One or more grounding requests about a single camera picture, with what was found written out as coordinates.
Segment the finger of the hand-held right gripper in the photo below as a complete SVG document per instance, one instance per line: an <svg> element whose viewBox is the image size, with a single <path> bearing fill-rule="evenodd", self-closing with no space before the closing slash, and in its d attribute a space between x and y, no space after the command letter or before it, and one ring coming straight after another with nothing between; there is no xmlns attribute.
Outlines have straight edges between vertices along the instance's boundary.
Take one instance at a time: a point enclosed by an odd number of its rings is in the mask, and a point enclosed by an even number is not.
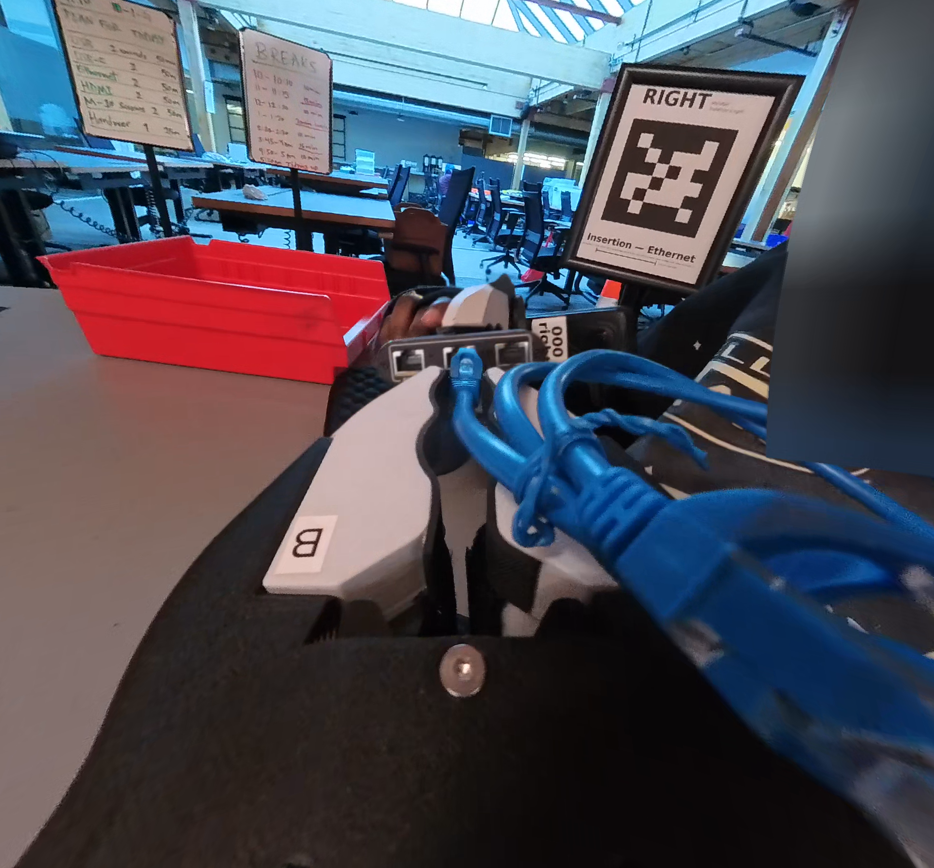
<svg viewBox="0 0 934 868"><path fill-rule="evenodd" d="M462 289L452 298L440 333L473 333L520 328L520 297L513 281L500 276L492 282Z"/></svg>

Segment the red plastic bin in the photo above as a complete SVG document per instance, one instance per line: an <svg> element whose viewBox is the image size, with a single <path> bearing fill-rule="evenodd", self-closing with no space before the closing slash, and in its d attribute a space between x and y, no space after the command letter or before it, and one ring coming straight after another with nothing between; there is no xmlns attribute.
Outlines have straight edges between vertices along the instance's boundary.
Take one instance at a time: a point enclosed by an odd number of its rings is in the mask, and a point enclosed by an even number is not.
<svg viewBox="0 0 934 868"><path fill-rule="evenodd" d="M192 237L42 256L99 355L332 384L391 295L367 259Z"/></svg>

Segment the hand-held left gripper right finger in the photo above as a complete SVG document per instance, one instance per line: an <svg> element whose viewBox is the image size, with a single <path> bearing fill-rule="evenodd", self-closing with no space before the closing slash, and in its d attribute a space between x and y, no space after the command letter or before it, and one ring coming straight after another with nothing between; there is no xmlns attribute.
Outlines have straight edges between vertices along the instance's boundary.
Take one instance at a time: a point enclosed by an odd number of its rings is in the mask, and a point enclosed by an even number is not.
<svg viewBox="0 0 934 868"><path fill-rule="evenodd" d="M594 597L617 585L581 545L557 531L546 547L522 547L512 535L518 505L491 478L482 526L482 635L534 636L589 625Z"/></svg>

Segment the long wooden office desk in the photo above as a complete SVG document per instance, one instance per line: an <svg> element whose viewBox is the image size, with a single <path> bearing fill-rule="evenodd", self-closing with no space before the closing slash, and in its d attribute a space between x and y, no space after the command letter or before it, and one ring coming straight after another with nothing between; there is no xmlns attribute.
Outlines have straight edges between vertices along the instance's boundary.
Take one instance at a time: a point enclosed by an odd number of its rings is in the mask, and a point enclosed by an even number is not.
<svg viewBox="0 0 934 868"><path fill-rule="evenodd" d="M149 182L144 159L96 149L25 150L1 161L1 189L84 190L104 195L115 223L116 239L140 237L137 206L130 190Z"/></svg>

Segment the brown leather chair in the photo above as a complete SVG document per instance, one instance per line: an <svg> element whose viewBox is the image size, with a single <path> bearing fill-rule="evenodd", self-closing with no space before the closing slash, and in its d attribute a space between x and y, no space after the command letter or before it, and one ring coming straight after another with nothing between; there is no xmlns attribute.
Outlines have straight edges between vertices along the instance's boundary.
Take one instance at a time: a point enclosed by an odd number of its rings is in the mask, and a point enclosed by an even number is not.
<svg viewBox="0 0 934 868"><path fill-rule="evenodd" d="M395 209L394 219L384 262L388 277L402 287L446 283L448 228L430 210L418 206Z"/></svg>

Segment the whiteboard with green underlines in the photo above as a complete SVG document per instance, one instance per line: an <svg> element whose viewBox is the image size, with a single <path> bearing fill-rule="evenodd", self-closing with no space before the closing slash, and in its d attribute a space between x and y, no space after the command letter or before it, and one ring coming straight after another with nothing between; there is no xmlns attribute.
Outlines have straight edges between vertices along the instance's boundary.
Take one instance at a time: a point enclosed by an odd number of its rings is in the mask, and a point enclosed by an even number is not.
<svg viewBox="0 0 934 868"><path fill-rule="evenodd" d="M129 0L50 0L81 131L192 153L176 26Z"/></svg>

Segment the whiteboard with red underlines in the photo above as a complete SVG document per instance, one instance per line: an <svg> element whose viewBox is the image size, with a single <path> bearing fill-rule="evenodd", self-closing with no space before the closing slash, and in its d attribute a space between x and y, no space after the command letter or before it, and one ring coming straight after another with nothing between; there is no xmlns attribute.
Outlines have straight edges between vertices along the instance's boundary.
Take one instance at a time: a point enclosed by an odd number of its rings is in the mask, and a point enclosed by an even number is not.
<svg viewBox="0 0 934 868"><path fill-rule="evenodd" d="M285 170L333 171L333 62L324 52L253 29L239 32L251 159Z"/></svg>

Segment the group of black office chairs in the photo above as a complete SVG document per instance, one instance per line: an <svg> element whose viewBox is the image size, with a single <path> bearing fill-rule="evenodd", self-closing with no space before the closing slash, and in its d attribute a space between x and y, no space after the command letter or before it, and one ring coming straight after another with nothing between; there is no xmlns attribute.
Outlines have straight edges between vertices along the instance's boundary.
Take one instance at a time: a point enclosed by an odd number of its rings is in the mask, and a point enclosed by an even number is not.
<svg viewBox="0 0 934 868"><path fill-rule="evenodd" d="M403 292L418 287L440 287L443 285L454 287L457 285L456 274L454 272L453 265L452 248L457 225L472 186L473 169L454 172L449 181L448 194L442 199L438 214L436 214L439 220L448 228L448 250L446 254L444 270L446 283L441 285L416 285L411 287L402 287L401 282L396 282L389 278L384 263L387 246L390 243L388 242L384 251L383 265L386 271L385 273L392 297L398 297ZM518 237L514 236L510 238L507 242L506 252L503 255L500 255L498 258L488 261L485 266L486 269L490 269L496 264L503 266L516 265L518 260L512 257L513 250L516 250L518 253L528 252L531 263L534 263L536 260L545 264L552 264L554 262L553 253L548 253L544 246L545 235L541 195L538 193L531 193L526 195L524 199L524 228L522 234Z"/></svg>

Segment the person's right hand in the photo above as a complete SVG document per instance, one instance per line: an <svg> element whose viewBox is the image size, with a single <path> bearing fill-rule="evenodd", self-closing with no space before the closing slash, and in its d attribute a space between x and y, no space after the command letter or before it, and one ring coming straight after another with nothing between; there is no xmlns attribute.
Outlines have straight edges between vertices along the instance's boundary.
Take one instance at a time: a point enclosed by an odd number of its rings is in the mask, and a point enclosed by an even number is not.
<svg viewBox="0 0 934 868"><path fill-rule="evenodd" d="M379 332L380 340L389 342L434 334L442 325L453 294L445 289L403 292L391 301Z"/></svg>

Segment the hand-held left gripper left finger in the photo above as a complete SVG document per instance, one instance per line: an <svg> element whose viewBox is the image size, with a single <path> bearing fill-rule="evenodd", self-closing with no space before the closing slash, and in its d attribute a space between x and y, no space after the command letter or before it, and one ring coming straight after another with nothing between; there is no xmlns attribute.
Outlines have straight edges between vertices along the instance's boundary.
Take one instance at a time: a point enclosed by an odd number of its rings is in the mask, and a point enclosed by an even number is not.
<svg viewBox="0 0 934 868"><path fill-rule="evenodd" d="M439 483L424 441L447 373L426 368L339 427L263 577L269 594L372 602L386 620L421 603L455 620Z"/></svg>

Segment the framed square marker sign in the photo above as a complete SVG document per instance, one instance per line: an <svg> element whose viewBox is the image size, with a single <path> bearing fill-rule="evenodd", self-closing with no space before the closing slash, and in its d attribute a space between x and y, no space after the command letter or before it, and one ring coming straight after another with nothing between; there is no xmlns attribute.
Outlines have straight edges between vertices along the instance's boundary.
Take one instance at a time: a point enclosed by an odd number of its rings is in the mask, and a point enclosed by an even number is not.
<svg viewBox="0 0 934 868"><path fill-rule="evenodd" d="M623 65L565 266L679 295L706 286L802 84L794 74Z"/></svg>

